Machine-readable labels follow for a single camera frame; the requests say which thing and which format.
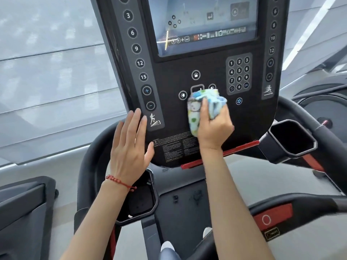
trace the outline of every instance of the bracelet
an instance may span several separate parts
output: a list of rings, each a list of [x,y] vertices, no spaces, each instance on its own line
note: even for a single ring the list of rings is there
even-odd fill
[[[116,179],[116,178],[113,177],[112,175],[107,175],[107,176],[106,176],[106,179],[109,179],[109,180],[111,180],[111,181],[113,181],[113,182],[115,182],[115,183],[119,183],[119,184],[121,184],[121,185],[124,185],[126,188],[129,189],[130,192],[133,192],[134,190],[137,189],[137,187],[129,186],[129,185],[125,184],[124,182],[122,182],[120,179]]]

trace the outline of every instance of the blue patterned cloth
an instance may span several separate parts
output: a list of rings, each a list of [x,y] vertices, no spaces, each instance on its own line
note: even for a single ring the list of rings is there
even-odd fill
[[[194,92],[188,99],[188,119],[189,127],[193,136],[197,136],[200,123],[200,107],[203,98],[207,98],[209,103],[210,119],[214,119],[222,107],[227,103],[227,99],[219,96],[218,89],[205,89]]]

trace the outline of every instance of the display screen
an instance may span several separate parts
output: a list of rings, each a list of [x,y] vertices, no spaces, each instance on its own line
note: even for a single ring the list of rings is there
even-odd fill
[[[148,0],[159,56],[256,37],[258,0]]]

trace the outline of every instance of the jeans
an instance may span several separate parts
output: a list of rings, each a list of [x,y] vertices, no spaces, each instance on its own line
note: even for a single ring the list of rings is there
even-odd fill
[[[164,248],[159,254],[159,260],[181,260],[181,258],[171,248]]]

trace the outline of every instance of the sneaker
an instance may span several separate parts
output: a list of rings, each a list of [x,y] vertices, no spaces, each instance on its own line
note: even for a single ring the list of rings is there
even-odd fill
[[[206,227],[204,232],[202,233],[202,239],[204,239],[211,231],[212,231],[211,227]]]
[[[174,246],[169,241],[163,242],[163,244],[161,245],[160,251],[164,250],[164,248],[170,248],[172,250],[175,250]]]

